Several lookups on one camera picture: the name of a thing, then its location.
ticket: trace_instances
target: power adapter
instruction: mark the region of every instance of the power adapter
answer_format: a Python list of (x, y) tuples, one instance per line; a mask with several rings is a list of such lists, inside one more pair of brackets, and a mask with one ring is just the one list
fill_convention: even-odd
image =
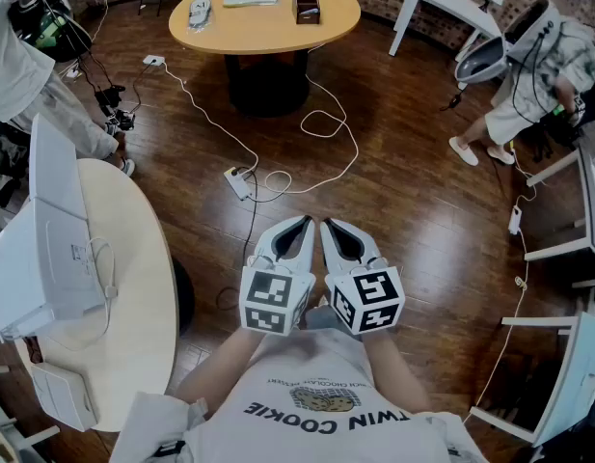
[(517, 235), (520, 231), (520, 218), (522, 218), (522, 210), (514, 205), (511, 209), (511, 218), (509, 218), (509, 232), (512, 235)]

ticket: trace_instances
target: power strip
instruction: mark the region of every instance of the power strip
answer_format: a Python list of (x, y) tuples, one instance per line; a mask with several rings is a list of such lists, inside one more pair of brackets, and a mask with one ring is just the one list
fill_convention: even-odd
[(145, 57), (143, 63), (148, 66), (159, 67), (164, 64), (164, 57), (160, 57), (158, 55), (148, 55), (147, 57)]

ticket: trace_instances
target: white box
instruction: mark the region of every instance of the white box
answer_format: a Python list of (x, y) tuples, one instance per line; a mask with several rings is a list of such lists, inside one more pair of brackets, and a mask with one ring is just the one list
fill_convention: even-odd
[(395, 326), (404, 307), (404, 290), (395, 267), (359, 274), (327, 275), (330, 305), (354, 335)]
[(31, 376), (47, 415), (81, 432), (97, 424), (80, 374), (44, 362), (31, 365)]
[(241, 327), (288, 336), (308, 305), (313, 274), (284, 275), (244, 267), (239, 289)]

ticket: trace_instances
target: white shoe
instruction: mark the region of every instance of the white shoe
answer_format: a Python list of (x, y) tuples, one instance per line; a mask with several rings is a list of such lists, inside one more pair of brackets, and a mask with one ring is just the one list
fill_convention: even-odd
[(460, 156), (462, 158), (462, 161), (464, 161), (465, 163), (468, 163), (471, 166), (477, 166), (477, 164), (479, 163), (479, 160), (477, 159), (477, 156), (475, 156), (475, 154), (470, 146), (468, 146), (465, 150), (460, 148), (458, 146), (458, 138), (457, 137), (452, 137), (451, 139), (449, 139), (449, 145), (451, 146), (451, 148), (454, 151), (456, 151), (458, 153), (458, 156)]
[(136, 164), (131, 159), (122, 158), (122, 172), (124, 172), (129, 177), (132, 177), (134, 173), (134, 169), (136, 168)]
[(516, 162), (513, 154), (511, 154), (511, 152), (507, 152), (506, 150), (502, 150), (503, 154), (500, 154), (499, 150), (497, 150), (494, 146), (490, 146), (487, 151), (491, 158), (498, 159), (498, 161), (504, 163), (505, 165), (513, 165)]

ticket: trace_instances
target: white cable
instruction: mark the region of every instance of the white cable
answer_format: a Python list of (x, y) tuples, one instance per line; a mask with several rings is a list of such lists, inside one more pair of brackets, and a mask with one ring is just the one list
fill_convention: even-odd
[(92, 249), (92, 243), (94, 243), (97, 240), (101, 240), (104, 242), (104, 245), (102, 247), (99, 248), (97, 255), (99, 255), (100, 251), (102, 250), (103, 247), (108, 247), (109, 250), (111, 251), (111, 273), (110, 273), (110, 278), (109, 278), (109, 285), (107, 285), (103, 290), (102, 290), (102, 296), (104, 297), (104, 312), (106, 314), (106, 321), (104, 323), (104, 329), (102, 330), (102, 332), (96, 336), (93, 340), (88, 341), (84, 346), (81, 346), (79, 348), (70, 348), (69, 346), (64, 345), (63, 343), (55, 340), (54, 338), (47, 336), (51, 341), (56, 342), (57, 344), (59, 344), (60, 346), (62, 346), (63, 348), (65, 348), (68, 351), (83, 351), (86, 348), (89, 348), (90, 346), (92, 346), (93, 344), (97, 343), (108, 331), (108, 326), (111, 322), (111, 299), (115, 298), (117, 296), (117, 289), (115, 288), (115, 251), (113, 250), (113, 247), (111, 247), (111, 244), (109, 243), (108, 240), (106, 240), (106, 238), (102, 237), (102, 236), (95, 236), (94, 238), (92, 238), (89, 242), (87, 242), (87, 245), (85, 246), (85, 254), (87, 256), (87, 259), (90, 258), (90, 250), (92, 250), (91, 252), (91, 257), (93, 260), (93, 264), (94, 264), (94, 273), (95, 273), (95, 278), (97, 279), (97, 282), (99, 283), (100, 287), (102, 287), (102, 284), (100, 282), (99, 276), (97, 274), (97, 268), (95, 266), (95, 257), (94, 253), (93, 253), (93, 249)]
[[(513, 153), (513, 157), (516, 160), (516, 169), (522, 174), (524, 175), (526, 178), (532, 177), (531, 174), (528, 174), (527, 172), (525, 172), (522, 168), (520, 168), (520, 163), (518, 162), (518, 156), (516, 155), (516, 150), (515, 149), (511, 149), (511, 152)], [(526, 196), (520, 195), (518, 196), (518, 198), (516, 199), (516, 205), (518, 205), (518, 202), (520, 201), (520, 199), (524, 199), (527, 202), (531, 202), (533, 201), (536, 197), (537, 197), (537, 187), (535, 185), (532, 186), (533, 190), (535, 191), (535, 194), (529, 199)], [(520, 228), (518, 228), (518, 232), (520, 233), (520, 237), (522, 238), (522, 247), (525, 250), (525, 254), (527, 253), (527, 244), (525, 242), (525, 236), (522, 233), (522, 230)], [(520, 276), (516, 276), (515, 278), (515, 283), (516, 285), (522, 289), (522, 293), (520, 294), (520, 300), (518, 301), (518, 305), (516, 306), (516, 311), (513, 314), (514, 317), (518, 316), (518, 311), (520, 310), (520, 305), (522, 304), (522, 300), (525, 298), (525, 293), (527, 292), (527, 282), (528, 282), (528, 261), (527, 261), (527, 270), (525, 271), (525, 278), (524, 280), (522, 278), (520, 278)], [(500, 351), (500, 355), (497, 358), (497, 361), (494, 364), (494, 368), (492, 369), (492, 372), (490, 373), (490, 377), (488, 378), (488, 382), (486, 383), (485, 388), (483, 388), (483, 391), (481, 392), (481, 395), (479, 396), (479, 399), (477, 400), (477, 403), (474, 406), (479, 406), (479, 403), (481, 402), (481, 399), (483, 398), (483, 395), (485, 395), (486, 390), (488, 389), (488, 386), (490, 386), (490, 381), (492, 381), (492, 378), (494, 377), (494, 372), (497, 370), (497, 367), (499, 366), (499, 362), (500, 359), (502, 358), (502, 354), (504, 353), (505, 349), (507, 348), (507, 344), (509, 343), (509, 337), (511, 336), (511, 332), (513, 331), (513, 326), (509, 327), (509, 332), (507, 333), (507, 337), (505, 338), (505, 343), (502, 346), (502, 350)], [(466, 418), (463, 420), (462, 423), (466, 423), (467, 420), (471, 417), (471, 413), (469, 412), (469, 415), (466, 416)]]
[[(104, 23), (104, 19), (106, 18), (107, 14), (108, 14), (108, 0), (104, 0), (104, 16), (102, 17), (102, 20), (100, 20), (100, 24), (99, 24), (99, 26), (97, 26), (97, 29), (95, 30), (94, 37), (92, 38), (92, 42), (95, 41), (95, 37), (97, 36), (97, 33), (100, 32), (100, 29), (102, 27), (102, 24)], [(66, 75), (68, 73), (68, 71), (72, 67), (74, 67), (77, 63), (78, 63), (78, 60), (75, 60), (70, 65), (68, 65), (66, 68), (64, 68), (61, 72), (58, 72), (59, 76), (63, 77), (64, 75)]]
[[(320, 46), (317, 46), (311, 50), (308, 51), (308, 53), (312, 53), (314, 50), (320, 48), (321, 46), (323, 46), (322, 44)], [(241, 172), (241, 175), (245, 175), (249, 172), (254, 171), (257, 166), (258, 166), (258, 155), (251, 150), (250, 148), (248, 148), (244, 143), (242, 143), (237, 137), (235, 137), (234, 135), (232, 135), (230, 132), (228, 132), (225, 128), (223, 128), (221, 125), (219, 125), (216, 122), (213, 122), (209, 116), (207, 115), (207, 112), (204, 111), (198, 104), (196, 104), (196, 102), (194, 101), (194, 98), (192, 97), (192, 94), (187, 91), (184, 87), (184, 82), (183, 80), (181, 80), (179, 77), (177, 77), (176, 75), (172, 74), (169, 72), (169, 67), (167, 65), (166, 62), (164, 62), (164, 69), (166, 70), (166, 73), (168, 73), (171, 77), (173, 77), (175, 80), (179, 81), (179, 84), (181, 85), (181, 89), (190, 96), (190, 100), (192, 101), (192, 104), (194, 105), (195, 108), (201, 110), (203, 112), (203, 114), (205, 115), (205, 117), (207, 118), (207, 121), (209, 123), (211, 123), (212, 125), (220, 128), (223, 132), (225, 132), (226, 134), (228, 134), (232, 139), (234, 139), (235, 141), (237, 141), (242, 148), (244, 148), (247, 152), (249, 152), (250, 154), (252, 154), (255, 157), (255, 163), (248, 168), (247, 170), (245, 170), (244, 172)], [(329, 183), (330, 181), (334, 181), (334, 180), (338, 180), (339, 178), (343, 177), (344, 174), (350, 169), (351, 166), (353, 166), (353, 163), (355, 163), (355, 161), (357, 160), (357, 158), (359, 157), (359, 146), (357, 145), (357, 141), (355, 140), (355, 137), (353, 136), (353, 132), (351, 130), (351, 128), (348, 126), (348, 123), (346, 123), (347, 120), (347, 115), (346, 112), (344, 111), (344, 108), (342, 108), (342, 105), (340, 104), (339, 100), (332, 95), (328, 90), (326, 90), (325, 88), (323, 88), (320, 84), (312, 81), (308, 75), (306, 74), (306, 78), (308, 79), (308, 81), (313, 84), (314, 86), (316, 86), (317, 88), (321, 89), (322, 91), (324, 91), (325, 93), (327, 93), (329, 96), (331, 96), (334, 101), (338, 104), (338, 107), (340, 109), (340, 111), (342, 112), (342, 115), (344, 116), (343, 119), (339, 119), (338, 117), (335, 117), (329, 113), (327, 113), (326, 111), (323, 110), (313, 110), (311, 112), (309, 112), (302, 120), (300, 123), (300, 128), (303, 132), (305, 132), (308, 135), (311, 135), (313, 137), (320, 137), (323, 139), (329, 139), (331, 137), (334, 137), (336, 134), (338, 134), (338, 132), (342, 129), (343, 126), (346, 127), (346, 130), (348, 130), (348, 134), (351, 137), (351, 141), (353, 141), (353, 145), (355, 146), (355, 155), (353, 156), (353, 159), (351, 159), (351, 161), (348, 163), (348, 165), (346, 165), (346, 167), (344, 168), (344, 170), (342, 170), (342, 172), (332, 178), (328, 178), (326, 180), (320, 181), (318, 183), (316, 183), (315, 185), (313, 185), (312, 187), (309, 187), (307, 189), (303, 189), (303, 190), (288, 190), (289, 187), (291, 186), (292, 182), (293, 182), (293, 178), (290, 175), (289, 172), (286, 172), (285, 170), (276, 170), (275, 172), (271, 172), (270, 174), (267, 175), (267, 177), (265, 177), (264, 181), (263, 181), (263, 185), (264, 187), (269, 190), (270, 192), (276, 192), (277, 195), (275, 195), (274, 197), (270, 198), (270, 199), (266, 199), (266, 200), (260, 200), (260, 199), (255, 199), (251, 196), (248, 196), (249, 199), (251, 199), (252, 201), (256, 202), (256, 203), (270, 203), (272, 201), (275, 201), (276, 199), (278, 199), (281, 195), (283, 194), (305, 194), (306, 192), (310, 192), (312, 189), (315, 189), (316, 187), (320, 187), (321, 185), (324, 185), (325, 183)], [(314, 132), (310, 132), (309, 130), (304, 128), (304, 123), (305, 121), (313, 114), (315, 113), (322, 113), (323, 115), (326, 115), (327, 117), (329, 117), (330, 119), (335, 120), (336, 122), (338, 122), (338, 127), (336, 128), (336, 130), (334, 130), (333, 133), (329, 134), (329, 135), (323, 135), (323, 134), (316, 134)], [(288, 183), (286, 184), (286, 187), (282, 190), (278, 190), (278, 189), (274, 189), (271, 188), (268, 185), (268, 180), (271, 176), (273, 175), (284, 175), (288, 178)]]
[(209, 118), (209, 116), (207, 115), (207, 112), (205, 112), (197, 103), (194, 102), (194, 98), (192, 97), (192, 93), (190, 93), (187, 89), (185, 89), (184, 87), (184, 83), (181, 79), (179, 79), (176, 75), (173, 75), (172, 73), (169, 72), (169, 66), (166, 65), (166, 61), (164, 62), (164, 69), (166, 70), (166, 73), (168, 73), (171, 77), (173, 77), (174, 79), (176, 79), (177, 81), (179, 81), (179, 84), (181, 84), (181, 89), (190, 96), (190, 100), (192, 101), (192, 104), (194, 105), (195, 108), (198, 108), (199, 110), (201, 110), (203, 112), (203, 114), (205, 115), (205, 117), (207, 118), (207, 121), (209, 123), (211, 123), (212, 125), (218, 127), (220, 130), (222, 130), (225, 134), (229, 135), (230, 137), (232, 137), (235, 141), (237, 141), (241, 147), (246, 150), (247, 152), (251, 153), (256, 161), (255, 164), (252, 165), (251, 168), (249, 168), (245, 173), (251, 172), (254, 168), (257, 167), (258, 164), (258, 154), (256, 154), (253, 150), (251, 150), (250, 148), (248, 148), (245, 144), (243, 144), (239, 139), (237, 139), (234, 135), (232, 135), (230, 132), (228, 132), (225, 128), (223, 128), (221, 125), (219, 125), (218, 123), (214, 122), (211, 118)]
[[(522, 246), (524, 247), (525, 254), (526, 254), (527, 253), (527, 244), (525, 242), (525, 236), (522, 233), (522, 230), (518, 229), (518, 231), (520, 232), (520, 237), (522, 238)], [(522, 305), (522, 300), (525, 298), (525, 293), (527, 292), (527, 288), (528, 288), (527, 281), (528, 281), (528, 261), (527, 261), (527, 270), (525, 271), (525, 278), (522, 279), (522, 278), (520, 278), (520, 276), (516, 276), (516, 279), (515, 279), (516, 285), (522, 289), (522, 293), (520, 294), (520, 300), (518, 301), (518, 305), (516, 306), (516, 311), (513, 313), (514, 317), (518, 316), (518, 311), (520, 310), (520, 306)], [(512, 331), (513, 331), (513, 326), (509, 326), (509, 332), (507, 333), (507, 337), (505, 338), (505, 343), (502, 346), (500, 355), (494, 364), (494, 368), (492, 369), (492, 372), (490, 373), (490, 377), (488, 377), (488, 382), (486, 382), (485, 388), (483, 388), (483, 391), (481, 392), (481, 395), (479, 396), (479, 399), (477, 400), (477, 403), (474, 406), (479, 406), (479, 403), (481, 402), (481, 399), (485, 395), (486, 390), (488, 389), (488, 386), (490, 386), (490, 381), (492, 381), (492, 378), (494, 377), (494, 373), (497, 370), (497, 367), (499, 366), (500, 359), (502, 358), (502, 354), (505, 352), (505, 349), (507, 348), (507, 344), (509, 343), (509, 337), (511, 336)], [(467, 415), (467, 417), (463, 420), (462, 423), (466, 423), (470, 417), (471, 417), (471, 413), (469, 412), (469, 415)]]
[[(518, 172), (520, 172), (522, 175), (524, 175), (526, 178), (530, 178), (532, 177), (532, 175), (528, 172), (525, 172), (522, 168), (520, 168), (520, 162), (518, 161), (518, 156), (516, 155), (516, 150), (515, 149), (511, 149), (511, 152), (513, 153), (513, 158), (516, 160), (516, 170), (518, 170)], [(527, 196), (524, 195), (519, 195), (516, 198), (516, 205), (518, 205), (518, 202), (520, 201), (520, 199), (524, 199), (525, 201), (527, 201), (528, 203), (530, 203), (531, 201), (533, 201), (536, 197), (537, 197), (537, 187), (535, 185), (532, 186), (532, 190), (535, 191), (535, 193), (533, 194), (533, 196), (529, 199)]]
[(97, 36), (97, 33), (100, 32), (100, 29), (102, 28), (102, 24), (104, 24), (104, 19), (106, 18), (107, 14), (108, 14), (108, 0), (104, 0), (104, 15), (102, 16), (102, 20), (100, 20), (100, 23), (97, 26), (97, 29), (95, 30), (94, 37), (92, 38), (92, 42), (95, 41), (95, 37)]

